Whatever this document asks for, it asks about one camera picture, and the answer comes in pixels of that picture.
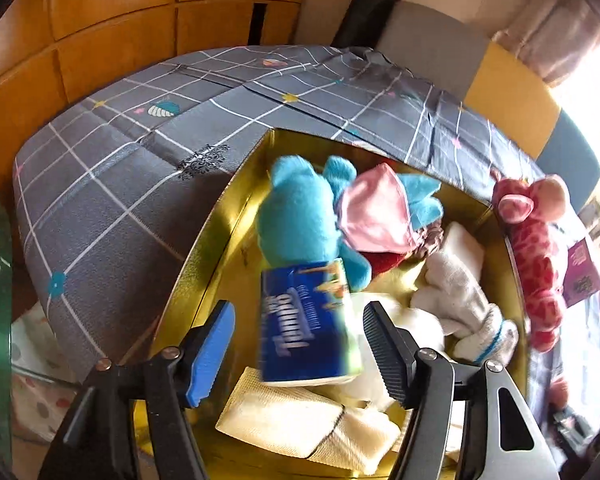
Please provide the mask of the grey white knit glove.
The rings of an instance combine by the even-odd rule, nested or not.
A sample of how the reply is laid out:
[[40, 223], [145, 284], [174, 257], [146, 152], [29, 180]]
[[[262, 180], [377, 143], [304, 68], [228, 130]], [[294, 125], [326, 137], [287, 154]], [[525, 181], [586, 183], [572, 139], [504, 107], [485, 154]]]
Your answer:
[[441, 247], [425, 259], [425, 284], [407, 307], [377, 292], [355, 292], [352, 306], [362, 314], [366, 304], [380, 302], [394, 325], [408, 330], [419, 347], [442, 352], [444, 338], [452, 336], [452, 359], [475, 365], [494, 359], [507, 365], [518, 344], [518, 328], [486, 298], [479, 284], [483, 259], [475, 237], [452, 222]]

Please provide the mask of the beige mesh cloth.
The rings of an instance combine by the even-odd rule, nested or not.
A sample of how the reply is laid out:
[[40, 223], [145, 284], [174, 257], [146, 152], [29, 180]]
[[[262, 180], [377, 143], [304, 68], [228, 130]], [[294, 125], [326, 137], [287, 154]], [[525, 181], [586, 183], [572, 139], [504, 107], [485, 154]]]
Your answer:
[[268, 452], [361, 474], [374, 474], [401, 434], [380, 411], [265, 385], [253, 367], [240, 375], [215, 429]]

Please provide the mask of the red plush sock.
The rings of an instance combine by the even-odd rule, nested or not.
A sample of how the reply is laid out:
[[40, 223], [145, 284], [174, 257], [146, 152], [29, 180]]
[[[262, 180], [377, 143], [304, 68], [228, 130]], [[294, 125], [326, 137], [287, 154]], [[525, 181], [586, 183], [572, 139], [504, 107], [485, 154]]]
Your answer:
[[372, 269], [372, 278], [380, 274], [384, 274], [391, 271], [396, 266], [407, 259], [411, 254], [406, 252], [405, 254], [396, 254], [395, 252], [363, 252], [362, 256], [370, 264]]

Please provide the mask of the brown satin scrunchie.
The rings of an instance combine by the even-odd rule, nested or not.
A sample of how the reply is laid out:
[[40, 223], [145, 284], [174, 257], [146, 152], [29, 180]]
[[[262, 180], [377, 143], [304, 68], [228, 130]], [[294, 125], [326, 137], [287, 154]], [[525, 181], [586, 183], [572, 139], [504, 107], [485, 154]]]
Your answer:
[[416, 231], [418, 244], [414, 249], [413, 257], [426, 259], [429, 255], [436, 252], [444, 240], [444, 229], [442, 220], [438, 219], [423, 226]]

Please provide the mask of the gold storage box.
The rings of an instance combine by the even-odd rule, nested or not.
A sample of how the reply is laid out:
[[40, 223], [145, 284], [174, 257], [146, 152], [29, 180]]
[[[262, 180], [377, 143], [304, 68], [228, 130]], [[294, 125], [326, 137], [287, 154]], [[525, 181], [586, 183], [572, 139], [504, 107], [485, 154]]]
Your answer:
[[[260, 273], [263, 269], [254, 219], [270, 189], [270, 169], [284, 155], [299, 155], [318, 172], [329, 155], [349, 159], [358, 172], [386, 162], [399, 174], [421, 171], [351, 144], [302, 132], [273, 129], [230, 179], [182, 267], [150, 346], [153, 356], [179, 344], [190, 326], [204, 324], [219, 299], [234, 304], [236, 328], [210, 396], [187, 410], [211, 479], [355, 479], [358, 472], [286, 457], [227, 437], [215, 429], [225, 402], [245, 367], [258, 367], [260, 344]], [[444, 209], [443, 225], [462, 224], [486, 250], [480, 285], [504, 318], [515, 322], [519, 341], [507, 367], [523, 396], [527, 393], [526, 316], [514, 257], [489, 205], [442, 183], [436, 194]], [[375, 278], [371, 292], [390, 294], [408, 306], [413, 290], [424, 284], [416, 260]]]

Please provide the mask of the blue tissue packet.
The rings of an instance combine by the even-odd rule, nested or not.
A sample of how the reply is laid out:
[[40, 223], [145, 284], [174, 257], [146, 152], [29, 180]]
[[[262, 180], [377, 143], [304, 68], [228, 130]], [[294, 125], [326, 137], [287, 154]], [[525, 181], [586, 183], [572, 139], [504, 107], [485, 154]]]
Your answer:
[[264, 270], [260, 292], [261, 382], [344, 384], [362, 373], [360, 323], [339, 258]]

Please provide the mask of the blue plush elephant toy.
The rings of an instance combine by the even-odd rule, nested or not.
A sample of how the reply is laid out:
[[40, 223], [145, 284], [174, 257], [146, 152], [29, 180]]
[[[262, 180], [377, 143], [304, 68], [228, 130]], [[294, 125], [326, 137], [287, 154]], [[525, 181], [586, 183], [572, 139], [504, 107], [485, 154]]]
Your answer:
[[443, 217], [437, 179], [399, 174], [386, 162], [358, 172], [332, 155], [316, 171], [305, 158], [287, 155], [274, 162], [270, 182], [256, 220], [266, 263], [283, 268], [339, 258], [352, 292], [373, 279], [363, 252], [411, 257], [416, 231]]

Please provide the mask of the purple cardboard box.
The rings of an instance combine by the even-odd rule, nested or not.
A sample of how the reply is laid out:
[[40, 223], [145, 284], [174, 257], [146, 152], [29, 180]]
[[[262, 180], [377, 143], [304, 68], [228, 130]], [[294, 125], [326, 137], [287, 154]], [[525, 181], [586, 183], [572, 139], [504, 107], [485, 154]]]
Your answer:
[[600, 292], [600, 263], [594, 261], [590, 243], [582, 238], [568, 249], [562, 296], [570, 308], [596, 292]]

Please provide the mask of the pink giraffe plush toy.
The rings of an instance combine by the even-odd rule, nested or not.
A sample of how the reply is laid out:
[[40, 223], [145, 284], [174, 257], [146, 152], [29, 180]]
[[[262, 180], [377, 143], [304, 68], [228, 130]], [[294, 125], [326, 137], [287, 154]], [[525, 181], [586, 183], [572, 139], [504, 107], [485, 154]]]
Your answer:
[[492, 206], [513, 249], [530, 321], [529, 344], [539, 352], [554, 348], [567, 306], [564, 279], [568, 247], [556, 228], [570, 205], [567, 185], [550, 174], [529, 182], [491, 170], [495, 183]]

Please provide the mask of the grey plaid bed sheet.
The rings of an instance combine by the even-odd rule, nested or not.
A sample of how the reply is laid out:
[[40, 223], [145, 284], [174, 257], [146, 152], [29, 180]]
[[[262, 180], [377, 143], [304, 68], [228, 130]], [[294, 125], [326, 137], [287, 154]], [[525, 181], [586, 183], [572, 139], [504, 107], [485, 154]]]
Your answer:
[[26, 265], [76, 376], [147, 351], [204, 220], [272, 128], [385, 153], [479, 200], [493, 170], [541, 175], [492, 122], [370, 49], [213, 49], [126, 76], [14, 162]]

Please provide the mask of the grey yellow blue headboard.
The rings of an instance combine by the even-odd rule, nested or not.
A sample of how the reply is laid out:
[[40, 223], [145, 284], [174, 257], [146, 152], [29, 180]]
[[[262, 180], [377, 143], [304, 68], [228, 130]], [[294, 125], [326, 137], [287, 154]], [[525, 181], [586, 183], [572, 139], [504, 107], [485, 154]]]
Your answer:
[[449, 91], [490, 120], [535, 159], [558, 174], [580, 211], [600, 180], [600, 163], [550, 88], [503, 47], [428, 6], [398, 2], [377, 49], [392, 62]]

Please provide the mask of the left beige curtain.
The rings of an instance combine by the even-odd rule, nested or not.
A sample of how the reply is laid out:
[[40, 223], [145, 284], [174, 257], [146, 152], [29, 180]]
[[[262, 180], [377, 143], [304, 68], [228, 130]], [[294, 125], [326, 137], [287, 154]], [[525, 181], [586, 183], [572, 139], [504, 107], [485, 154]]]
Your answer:
[[600, 17], [585, 0], [529, 0], [492, 40], [557, 87], [600, 45]]

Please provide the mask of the wooden wardrobe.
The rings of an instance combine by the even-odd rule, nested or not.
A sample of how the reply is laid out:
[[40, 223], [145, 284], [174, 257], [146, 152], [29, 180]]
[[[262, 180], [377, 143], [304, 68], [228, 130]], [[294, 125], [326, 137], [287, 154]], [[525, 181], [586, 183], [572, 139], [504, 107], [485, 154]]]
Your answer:
[[192, 51], [288, 44], [303, 0], [12, 0], [0, 18], [0, 202], [27, 138], [68, 105]]

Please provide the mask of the black rolled mat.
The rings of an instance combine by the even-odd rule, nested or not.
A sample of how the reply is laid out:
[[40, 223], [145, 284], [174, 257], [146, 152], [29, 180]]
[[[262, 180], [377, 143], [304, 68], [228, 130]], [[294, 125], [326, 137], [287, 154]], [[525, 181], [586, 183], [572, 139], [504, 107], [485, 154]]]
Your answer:
[[399, 0], [351, 0], [336, 31], [332, 46], [377, 46], [391, 12]]

